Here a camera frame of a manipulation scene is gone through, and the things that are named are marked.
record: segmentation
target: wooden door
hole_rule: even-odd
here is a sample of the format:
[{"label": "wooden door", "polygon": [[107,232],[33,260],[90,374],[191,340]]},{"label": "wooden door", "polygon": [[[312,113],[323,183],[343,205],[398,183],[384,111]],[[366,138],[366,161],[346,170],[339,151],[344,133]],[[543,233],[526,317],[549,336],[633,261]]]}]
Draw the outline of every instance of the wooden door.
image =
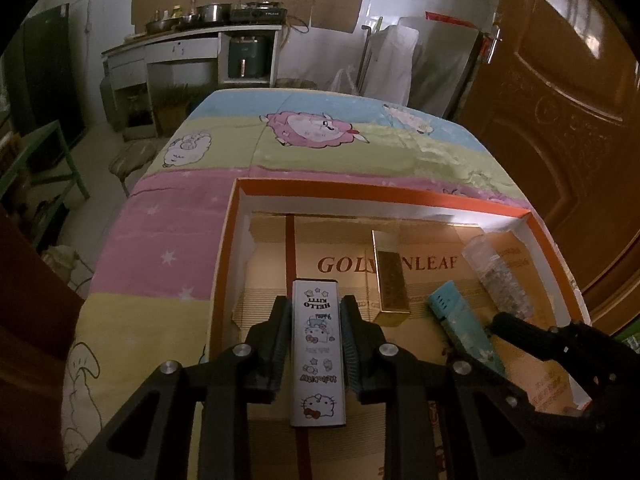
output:
[{"label": "wooden door", "polygon": [[612,332],[640,311],[628,302],[640,283],[638,63],[596,0],[500,0],[497,28],[459,122],[545,220]]}]

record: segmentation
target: green table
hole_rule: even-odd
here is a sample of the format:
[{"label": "green table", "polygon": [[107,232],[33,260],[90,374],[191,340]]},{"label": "green table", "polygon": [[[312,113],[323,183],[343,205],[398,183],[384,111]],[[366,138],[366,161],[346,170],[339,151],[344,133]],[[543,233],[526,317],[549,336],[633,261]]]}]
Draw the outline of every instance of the green table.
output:
[{"label": "green table", "polygon": [[64,191],[53,203],[53,205],[49,207],[49,211],[47,211],[44,219],[39,222],[33,242],[31,244],[34,248],[37,247],[37,245],[40,243],[42,235],[47,230],[47,227],[55,216],[56,211],[65,199],[65,196],[69,193],[69,191],[71,191],[71,188],[75,186],[75,184],[78,184],[78,189],[80,190],[82,195],[87,199],[89,198],[89,192],[87,191],[86,186],[82,181],[82,177],[80,176],[73,157],[71,157],[69,146],[66,143],[65,136],[62,134],[62,128],[60,127],[60,122],[58,121],[53,121],[52,123],[46,124],[46,126],[38,128],[37,130],[32,131],[30,134],[22,138],[24,149],[18,154],[9,169],[2,176],[0,176],[0,198],[3,197],[7,192],[9,186],[11,186],[12,182],[15,180],[15,177],[18,175],[18,172],[27,167],[27,161],[29,160],[31,154],[37,149],[38,146],[40,146],[44,142],[45,139],[47,139],[47,137],[49,137],[53,133],[58,136],[60,146],[62,147],[62,152],[66,159],[66,163],[69,165],[71,173],[43,178],[34,178],[31,181],[32,186],[42,186],[43,184],[52,184],[54,182],[69,182],[66,185]]}]

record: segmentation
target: white wall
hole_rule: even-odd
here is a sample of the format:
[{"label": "white wall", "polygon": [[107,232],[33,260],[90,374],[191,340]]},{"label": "white wall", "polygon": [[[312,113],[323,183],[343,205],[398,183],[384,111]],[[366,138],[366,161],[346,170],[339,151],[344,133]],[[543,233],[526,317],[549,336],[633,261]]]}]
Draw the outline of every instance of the white wall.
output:
[{"label": "white wall", "polygon": [[[104,73],[100,54],[133,33],[131,0],[40,0],[31,13],[63,3],[70,4],[71,56],[82,113],[87,124],[102,122],[105,117],[98,85]],[[327,88],[339,68],[358,66],[364,45],[360,25],[372,25],[383,16],[386,27],[401,16],[423,16],[430,10],[487,28],[496,4],[497,0],[363,0],[353,34],[319,28],[311,28],[308,34],[292,31],[278,76],[311,79],[321,89]]]}]

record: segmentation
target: clear cylindrical container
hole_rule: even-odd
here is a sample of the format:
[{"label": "clear cylindrical container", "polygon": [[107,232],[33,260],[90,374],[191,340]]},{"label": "clear cylindrical container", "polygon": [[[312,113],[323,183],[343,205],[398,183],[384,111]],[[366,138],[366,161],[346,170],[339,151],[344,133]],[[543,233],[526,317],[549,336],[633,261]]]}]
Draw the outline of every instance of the clear cylindrical container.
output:
[{"label": "clear cylindrical container", "polygon": [[533,305],[505,261],[485,235],[472,238],[462,250],[466,262],[502,312],[520,319],[533,316]]}]

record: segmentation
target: screw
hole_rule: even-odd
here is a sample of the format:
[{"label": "screw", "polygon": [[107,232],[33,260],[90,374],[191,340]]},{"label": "screw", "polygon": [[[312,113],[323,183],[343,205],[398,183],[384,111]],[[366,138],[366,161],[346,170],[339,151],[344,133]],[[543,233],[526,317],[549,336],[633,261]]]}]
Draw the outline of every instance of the screw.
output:
[{"label": "screw", "polygon": [[385,357],[393,357],[398,353],[398,347],[393,343],[384,343],[380,345],[378,351]]},{"label": "screw", "polygon": [[471,373],[471,365],[466,361],[456,361],[453,363],[453,371],[460,375],[469,375]]},{"label": "screw", "polygon": [[165,375],[171,375],[178,368],[180,368],[180,363],[178,361],[165,361],[160,365],[160,371]]},{"label": "screw", "polygon": [[251,353],[251,345],[240,343],[234,346],[234,354],[238,357],[245,357]]}]

